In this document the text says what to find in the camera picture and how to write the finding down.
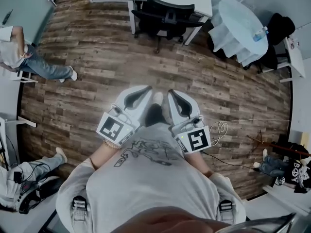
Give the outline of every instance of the round table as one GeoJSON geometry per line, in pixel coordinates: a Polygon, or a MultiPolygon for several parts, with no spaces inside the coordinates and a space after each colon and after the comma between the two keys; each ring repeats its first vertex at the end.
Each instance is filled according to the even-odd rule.
{"type": "Polygon", "coordinates": [[[243,66],[260,59],[267,52],[267,36],[257,42],[253,39],[263,25],[243,4],[221,0],[213,7],[213,15],[211,23],[214,28],[208,33],[215,46],[214,52],[223,49],[228,58],[236,54],[243,66]]]}

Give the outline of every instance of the black t-shirt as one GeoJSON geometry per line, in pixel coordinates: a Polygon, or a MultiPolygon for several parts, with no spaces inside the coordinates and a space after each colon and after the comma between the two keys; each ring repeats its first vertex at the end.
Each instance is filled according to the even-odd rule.
{"type": "Polygon", "coordinates": [[[284,174],[285,182],[295,184],[296,193],[306,193],[306,188],[311,188],[311,162],[307,166],[290,160],[289,166],[284,174]]]}

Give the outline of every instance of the white sneaker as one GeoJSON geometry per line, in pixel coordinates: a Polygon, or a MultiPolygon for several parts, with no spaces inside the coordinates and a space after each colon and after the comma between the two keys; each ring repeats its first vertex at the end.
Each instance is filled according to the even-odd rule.
{"type": "Polygon", "coordinates": [[[157,103],[158,105],[161,106],[163,103],[163,93],[162,92],[155,93],[152,100],[153,100],[152,103],[157,103]]]}
{"type": "Polygon", "coordinates": [[[72,68],[72,66],[69,66],[70,68],[71,68],[71,70],[72,70],[72,76],[71,76],[71,79],[73,80],[73,81],[76,81],[77,79],[78,79],[78,73],[75,71],[75,70],[73,70],[73,68],[72,68]]]}
{"type": "Polygon", "coordinates": [[[260,167],[260,163],[259,162],[254,162],[253,168],[259,168],[259,167],[260,167]]]}
{"type": "Polygon", "coordinates": [[[68,158],[67,158],[67,156],[65,155],[64,151],[61,148],[57,147],[56,148],[56,153],[60,154],[64,158],[65,163],[68,162],[68,158]]]}
{"type": "Polygon", "coordinates": [[[267,149],[264,149],[264,150],[262,151],[262,158],[263,158],[263,161],[266,159],[267,155],[268,155],[268,150],[267,150],[267,149]]]}

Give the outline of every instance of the gray shirt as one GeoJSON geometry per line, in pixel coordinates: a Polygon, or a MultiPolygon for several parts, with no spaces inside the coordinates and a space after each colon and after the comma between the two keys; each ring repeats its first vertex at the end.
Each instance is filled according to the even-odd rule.
{"type": "Polygon", "coordinates": [[[168,126],[141,128],[97,171],[87,159],[59,190],[57,212],[70,232],[72,199],[88,203],[88,232],[109,233],[144,210],[173,206],[197,217],[219,219],[220,190],[233,199],[235,223],[245,221],[245,210],[229,178],[209,179],[183,158],[168,126]]]}

